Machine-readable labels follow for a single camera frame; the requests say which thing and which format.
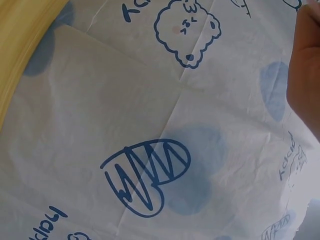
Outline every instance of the cartoon face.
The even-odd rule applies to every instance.
[[[295,186],[295,182],[305,163],[307,163],[307,157],[302,147],[299,145],[298,153],[293,157],[290,166],[290,175],[288,179],[289,187],[293,188]]]
[[[184,68],[196,69],[222,34],[220,22],[197,0],[171,0],[154,23],[156,39]]]

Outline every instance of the cartoon cloud face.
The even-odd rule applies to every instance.
[[[222,32],[220,22],[197,0],[171,0],[154,23],[156,39],[184,68],[196,69]]]

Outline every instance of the blue polka dot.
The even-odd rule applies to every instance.
[[[75,21],[75,9],[73,4],[69,1],[59,15],[56,17],[55,22],[72,26]]]
[[[176,181],[162,186],[162,189],[167,206],[183,216],[199,213],[213,194],[210,180],[192,169]]]
[[[165,138],[183,143],[191,154],[190,168],[201,175],[217,173],[227,160],[227,144],[221,132],[205,124],[191,124],[170,132]]]
[[[188,60],[188,61],[193,61],[195,59],[195,56],[193,54],[188,54],[185,56],[185,58]]]
[[[23,74],[32,77],[42,73],[51,63],[54,51],[55,32],[54,28],[50,26],[31,56]]]
[[[74,22],[74,15],[74,7],[71,2],[68,2],[39,42],[23,75],[34,77],[45,71],[55,52],[55,29],[63,24],[71,26]]]
[[[165,204],[183,216],[197,214],[215,192],[210,176],[217,173],[227,160],[226,142],[217,129],[203,124],[165,132],[163,137],[183,143],[191,156],[188,171],[176,181],[161,186]]]
[[[280,122],[286,110],[288,66],[283,62],[273,62],[260,71],[260,90],[264,105],[276,121]]]
[[[232,240],[229,236],[218,236],[214,240]]]

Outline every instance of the white paper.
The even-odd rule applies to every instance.
[[[3,238],[293,239],[320,152],[286,101],[293,6],[68,3],[0,132]]]

